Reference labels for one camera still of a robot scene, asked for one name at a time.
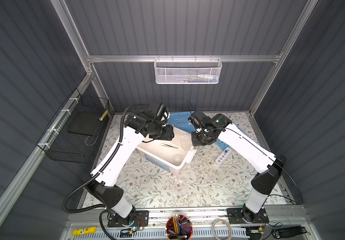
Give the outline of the clear petri dish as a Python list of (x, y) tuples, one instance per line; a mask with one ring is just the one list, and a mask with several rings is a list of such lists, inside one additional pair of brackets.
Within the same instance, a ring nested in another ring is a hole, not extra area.
[(180, 145), (181, 148), (185, 151), (190, 151), (193, 147), (192, 140), (191, 140), (191, 134), (185, 134), (180, 139)]
[(185, 198), (189, 193), (189, 185), (187, 182), (178, 180), (173, 184), (173, 193), (179, 198)]

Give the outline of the white test tube rack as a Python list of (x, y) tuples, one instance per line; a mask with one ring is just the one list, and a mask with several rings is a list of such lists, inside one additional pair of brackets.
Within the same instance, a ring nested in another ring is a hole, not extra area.
[(225, 162), (226, 160), (232, 155), (233, 149), (232, 148), (226, 148), (226, 150), (229, 150), (229, 154), (228, 155), (224, 155), (224, 151), (218, 156), (218, 158), (215, 160), (215, 162), (213, 163), (213, 165), (216, 168), (220, 168)]

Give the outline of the white plastic storage bin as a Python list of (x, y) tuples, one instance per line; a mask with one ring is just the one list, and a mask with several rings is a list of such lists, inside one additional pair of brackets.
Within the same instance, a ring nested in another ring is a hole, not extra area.
[[(185, 151), (181, 148), (180, 139), (183, 135), (189, 134), (178, 128), (174, 128), (174, 138), (171, 141), (155, 140), (152, 141), (149, 137), (144, 139), (143, 143), (137, 146), (137, 150), (140, 154), (146, 158), (149, 162), (157, 165), (158, 167), (174, 174), (179, 175), (185, 165), (190, 164), (197, 150), (193, 146), (190, 151)], [(160, 143), (166, 143), (179, 147), (179, 149), (173, 149), (169, 147), (163, 147)], [(180, 166), (175, 166), (171, 163), (171, 157), (175, 154), (184, 155), (184, 161)]]

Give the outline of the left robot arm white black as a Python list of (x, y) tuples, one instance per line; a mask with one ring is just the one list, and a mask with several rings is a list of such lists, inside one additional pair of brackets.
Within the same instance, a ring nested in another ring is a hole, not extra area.
[(119, 138), (102, 162), (91, 172), (97, 177), (87, 184), (87, 191), (97, 198), (111, 213), (131, 223), (135, 218), (135, 207), (123, 196), (124, 191), (116, 185), (117, 178), (127, 160), (144, 138), (171, 141), (173, 126), (166, 123), (165, 114), (154, 116), (146, 111), (131, 113), (121, 120)]

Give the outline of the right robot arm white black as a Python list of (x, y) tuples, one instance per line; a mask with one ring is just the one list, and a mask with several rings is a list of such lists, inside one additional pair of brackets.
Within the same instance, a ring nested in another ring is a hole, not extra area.
[(286, 157), (276, 155), (257, 144), (223, 114), (216, 114), (211, 118), (202, 111), (195, 111), (190, 114), (188, 121), (194, 127), (191, 133), (194, 146), (209, 146), (220, 140), (254, 168), (251, 190), (240, 210), (245, 222), (254, 223), (263, 215), (264, 204), (284, 172)]

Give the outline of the blue test tube rack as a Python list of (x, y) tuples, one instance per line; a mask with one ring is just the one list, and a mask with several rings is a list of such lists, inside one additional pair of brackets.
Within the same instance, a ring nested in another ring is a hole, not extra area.
[[(237, 126), (237, 128), (239, 129), (240, 132), (242, 132), (243, 134), (245, 134), (245, 132), (239, 128), (239, 126)], [(220, 141), (219, 139), (216, 140), (215, 144), (222, 150), (226, 150), (226, 148), (229, 148), (229, 145)]]

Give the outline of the blue plastic bin lid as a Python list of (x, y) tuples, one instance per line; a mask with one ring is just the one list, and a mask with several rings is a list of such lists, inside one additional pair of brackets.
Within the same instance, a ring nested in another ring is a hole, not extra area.
[(170, 114), (167, 123), (187, 133), (195, 132), (194, 126), (188, 120), (190, 116), (190, 112), (172, 113)]

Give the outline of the yellow marker in basket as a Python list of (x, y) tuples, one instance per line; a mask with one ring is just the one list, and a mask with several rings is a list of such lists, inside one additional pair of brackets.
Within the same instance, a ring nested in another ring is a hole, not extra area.
[(107, 114), (109, 113), (109, 110), (106, 110), (102, 115), (101, 117), (99, 118), (100, 121), (103, 121), (104, 118), (107, 116)]

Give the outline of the red pencil cup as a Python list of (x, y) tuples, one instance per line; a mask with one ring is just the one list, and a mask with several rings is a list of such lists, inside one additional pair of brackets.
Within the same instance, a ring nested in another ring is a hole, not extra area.
[(166, 223), (165, 236), (169, 240), (190, 240), (193, 235), (191, 220), (181, 214), (174, 214)]

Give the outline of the yellow marker bottle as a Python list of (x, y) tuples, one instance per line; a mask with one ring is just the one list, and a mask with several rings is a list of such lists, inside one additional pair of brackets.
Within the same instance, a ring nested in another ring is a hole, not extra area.
[(80, 236), (80, 235), (94, 234), (95, 232), (96, 232), (96, 227), (88, 227), (88, 228), (74, 230), (72, 232), (72, 235)]

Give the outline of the black device on shelf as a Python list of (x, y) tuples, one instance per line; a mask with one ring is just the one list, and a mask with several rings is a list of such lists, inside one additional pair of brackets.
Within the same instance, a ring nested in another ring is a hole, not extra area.
[(286, 227), (281, 229), (274, 229), (271, 235), (275, 239), (288, 239), (298, 235), (306, 234), (307, 230), (302, 226)]

